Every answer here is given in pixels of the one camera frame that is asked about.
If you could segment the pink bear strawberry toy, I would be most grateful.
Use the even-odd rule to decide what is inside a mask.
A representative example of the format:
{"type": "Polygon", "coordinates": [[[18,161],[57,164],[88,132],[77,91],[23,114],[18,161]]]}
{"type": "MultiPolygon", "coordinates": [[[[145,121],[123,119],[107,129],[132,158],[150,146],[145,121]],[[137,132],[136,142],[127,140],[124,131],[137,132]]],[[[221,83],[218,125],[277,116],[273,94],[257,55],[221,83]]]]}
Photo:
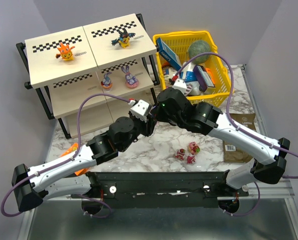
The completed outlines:
{"type": "Polygon", "coordinates": [[[193,141],[189,143],[188,150],[191,154],[196,155],[200,152],[200,147],[195,141],[193,141]]]}

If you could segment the purple bunny donut toy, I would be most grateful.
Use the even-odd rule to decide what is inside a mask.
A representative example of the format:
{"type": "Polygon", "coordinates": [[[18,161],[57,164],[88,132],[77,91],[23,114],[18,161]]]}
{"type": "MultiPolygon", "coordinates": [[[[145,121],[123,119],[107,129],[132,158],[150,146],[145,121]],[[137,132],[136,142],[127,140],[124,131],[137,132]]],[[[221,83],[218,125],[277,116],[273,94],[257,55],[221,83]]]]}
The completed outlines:
{"type": "Polygon", "coordinates": [[[125,74],[125,85],[130,89],[135,89],[139,85],[139,81],[129,71],[129,66],[122,66],[121,71],[125,74]]]}

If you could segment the purple bunny orange cup toy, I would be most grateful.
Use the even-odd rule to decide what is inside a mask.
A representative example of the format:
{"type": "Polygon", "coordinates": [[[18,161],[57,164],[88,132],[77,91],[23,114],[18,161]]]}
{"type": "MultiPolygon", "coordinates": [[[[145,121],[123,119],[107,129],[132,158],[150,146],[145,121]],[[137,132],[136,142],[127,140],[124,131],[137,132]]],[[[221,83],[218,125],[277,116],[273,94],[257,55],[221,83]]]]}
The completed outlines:
{"type": "Polygon", "coordinates": [[[109,91],[112,88],[112,86],[113,86],[112,81],[111,81],[111,79],[109,77],[110,74],[111,74],[111,72],[105,73],[104,74],[104,77],[103,77],[103,79],[101,81],[101,87],[104,90],[106,90],[106,91],[109,91]]]}

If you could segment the red pink bear toy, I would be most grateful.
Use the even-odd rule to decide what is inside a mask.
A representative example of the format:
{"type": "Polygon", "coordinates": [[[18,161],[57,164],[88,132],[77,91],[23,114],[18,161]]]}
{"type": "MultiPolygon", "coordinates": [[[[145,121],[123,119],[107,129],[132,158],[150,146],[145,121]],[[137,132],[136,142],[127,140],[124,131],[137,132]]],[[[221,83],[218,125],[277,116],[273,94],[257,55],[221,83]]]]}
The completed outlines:
{"type": "Polygon", "coordinates": [[[179,160],[184,160],[185,157],[185,149],[180,148],[176,151],[175,158],[179,160]]]}

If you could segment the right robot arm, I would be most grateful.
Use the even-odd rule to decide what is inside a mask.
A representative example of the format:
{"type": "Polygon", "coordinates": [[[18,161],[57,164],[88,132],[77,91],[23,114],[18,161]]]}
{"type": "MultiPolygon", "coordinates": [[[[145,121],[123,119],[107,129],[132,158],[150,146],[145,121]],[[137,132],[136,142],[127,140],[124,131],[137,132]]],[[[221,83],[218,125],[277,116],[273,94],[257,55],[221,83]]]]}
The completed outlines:
{"type": "Polygon", "coordinates": [[[223,140],[252,156],[248,163],[225,172],[223,181],[227,186],[239,189],[255,181],[274,185],[282,178],[286,159],[279,147],[288,148],[289,140],[271,139],[230,122],[221,109],[207,102],[191,104],[181,91],[171,87],[158,95],[157,102],[153,112],[159,122],[223,140]]]}

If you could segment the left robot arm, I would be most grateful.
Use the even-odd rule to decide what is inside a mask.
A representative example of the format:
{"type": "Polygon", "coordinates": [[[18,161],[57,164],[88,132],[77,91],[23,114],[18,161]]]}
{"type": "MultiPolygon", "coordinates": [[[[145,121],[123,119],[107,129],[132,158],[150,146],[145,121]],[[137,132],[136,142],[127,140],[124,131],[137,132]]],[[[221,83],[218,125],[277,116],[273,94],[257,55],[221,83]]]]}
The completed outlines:
{"type": "Polygon", "coordinates": [[[19,212],[32,210],[44,201],[67,195],[85,195],[92,189],[91,178],[81,169],[107,162],[124,152],[138,136],[150,136],[157,123],[154,115],[139,115],[131,110],[128,117],[120,117],[108,131],[95,136],[77,150],[54,161],[27,167],[15,167],[11,191],[19,212]]]}

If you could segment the orange dragon toy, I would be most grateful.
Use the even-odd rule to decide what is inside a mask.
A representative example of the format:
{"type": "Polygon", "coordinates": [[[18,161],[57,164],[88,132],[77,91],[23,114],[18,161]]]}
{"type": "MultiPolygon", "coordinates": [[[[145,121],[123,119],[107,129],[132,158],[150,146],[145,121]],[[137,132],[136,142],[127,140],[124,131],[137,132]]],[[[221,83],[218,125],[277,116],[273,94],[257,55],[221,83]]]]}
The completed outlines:
{"type": "Polygon", "coordinates": [[[64,61],[72,61],[74,59],[72,49],[75,46],[70,47],[69,44],[64,45],[62,42],[60,43],[60,47],[58,47],[58,51],[60,53],[56,54],[56,59],[62,58],[64,61]]]}

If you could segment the black yellow bat toy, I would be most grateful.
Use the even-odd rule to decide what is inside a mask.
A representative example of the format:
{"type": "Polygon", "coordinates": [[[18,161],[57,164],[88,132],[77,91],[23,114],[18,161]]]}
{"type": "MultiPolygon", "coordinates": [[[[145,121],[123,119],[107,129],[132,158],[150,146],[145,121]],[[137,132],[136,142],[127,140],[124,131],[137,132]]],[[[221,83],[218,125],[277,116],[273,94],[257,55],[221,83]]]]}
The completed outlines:
{"type": "Polygon", "coordinates": [[[122,48],[126,48],[129,47],[129,41],[130,38],[133,38],[136,34],[133,32],[127,32],[127,30],[124,28],[123,31],[118,30],[119,33],[119,37],[117,39],[114,39],[111,41],[111,45],[115,46],[115,45],[119,45],[122,48]]]}

